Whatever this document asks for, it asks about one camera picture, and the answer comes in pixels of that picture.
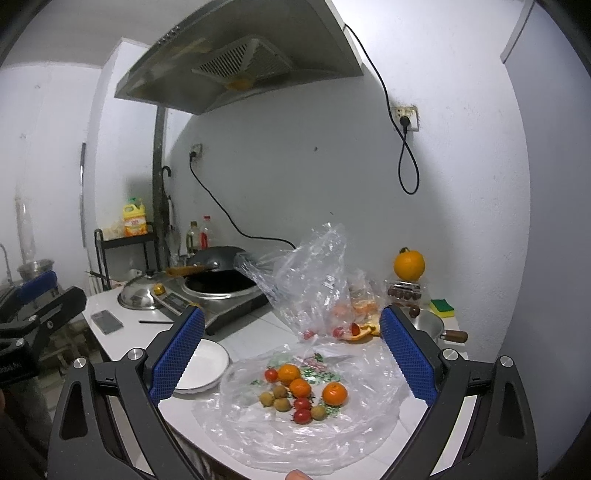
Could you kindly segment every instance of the yellow plastic bottle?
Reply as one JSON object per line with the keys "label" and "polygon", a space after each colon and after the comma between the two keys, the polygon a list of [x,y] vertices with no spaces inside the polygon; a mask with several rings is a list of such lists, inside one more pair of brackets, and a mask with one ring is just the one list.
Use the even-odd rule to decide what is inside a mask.
{"label": "yellow plastic bottle", "polygon": [[129,199],[129,203],[123,207],[123,223],[125,224],[125,236],[145,235],[148,233],[146,207],[141,199]]}

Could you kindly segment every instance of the plastic bag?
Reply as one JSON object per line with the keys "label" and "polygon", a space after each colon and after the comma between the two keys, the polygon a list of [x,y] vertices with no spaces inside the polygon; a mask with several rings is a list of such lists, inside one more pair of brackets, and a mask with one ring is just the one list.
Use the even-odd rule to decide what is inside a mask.
{"label": "plastic bag", "polygon": [[240,253],[234,266],[258,285],[281,320],[307,339],[330,335],[353,320],[345,247],[343,225],[327,223],[293,251],[260,258]]}
{"label": "plastic bag", "polygon": [[357,269],[348,275],[351,306],[357,322],[379,314],[384,308],[384,300],[378,293],[378,284],[363,270]]}
{"label": "plastic bag", "polygon": [[[348,390],[341,408],[323,421],[292,421],[294,410],[263,407],[271,390],[267,367],[293,363],[313,386],[316,405],[329,381]],[[219,393],[196,400],[193,414],[213,441],[245,465],[263,470],[327,475],[375,451],[392,433],[408,385],[392,353],[379,338],[363,345],[318,339],[234,363]]]}

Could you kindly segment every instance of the saucepan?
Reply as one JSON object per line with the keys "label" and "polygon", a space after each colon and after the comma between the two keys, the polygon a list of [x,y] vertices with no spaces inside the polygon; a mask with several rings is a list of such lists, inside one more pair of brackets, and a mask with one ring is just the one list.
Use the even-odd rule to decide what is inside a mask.
{"label": "saucepan", "polygon": [[422,330],[440,345],[441,340],[454,343],[466,343],[468,334],[462,330],[446,330],[443,321],[433,312],[418,307],[402,309],[417,330]]}

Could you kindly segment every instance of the chopstick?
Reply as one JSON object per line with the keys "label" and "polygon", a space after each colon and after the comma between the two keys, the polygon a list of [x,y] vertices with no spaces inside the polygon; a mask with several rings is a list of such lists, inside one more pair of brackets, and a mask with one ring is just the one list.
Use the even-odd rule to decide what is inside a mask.
{"label": "chopstick", "polygon": [[174,322],[168,322],[166,320],[138,320],[140,323],[162,323],[164,325],[172,325]]}

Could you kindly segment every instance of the screw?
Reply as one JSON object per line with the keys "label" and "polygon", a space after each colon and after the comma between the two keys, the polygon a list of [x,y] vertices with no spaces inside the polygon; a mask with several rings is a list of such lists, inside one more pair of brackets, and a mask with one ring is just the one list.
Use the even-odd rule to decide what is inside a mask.
{"label": "screw", "polygon": [[81,356],[81,357],[77,358],[76,360],[74,360],[72,362],[72,365],[74,365],[74,368],[82,368],[83,366],[86,365],[86,358]]}
{"label": "screw", "polygon": [[512,367],[513,366],[513,359],[510,356],[503,355],[501,357],[501,365],[503,367]]}
{"label": "screw", "polygon": [[144,354],[144,351],[141,348],[132,348],[129,352],[127,352],[127,358],[130,360],[137,360],[141,358]]}
{"label": "screw", "polygon": [[453,348],[446,348],[443,351],[443,358],[445,358],[445,360],[454,361],[454,360],[457,360],[458,356],[459,355],[457,354],[457,352]]}

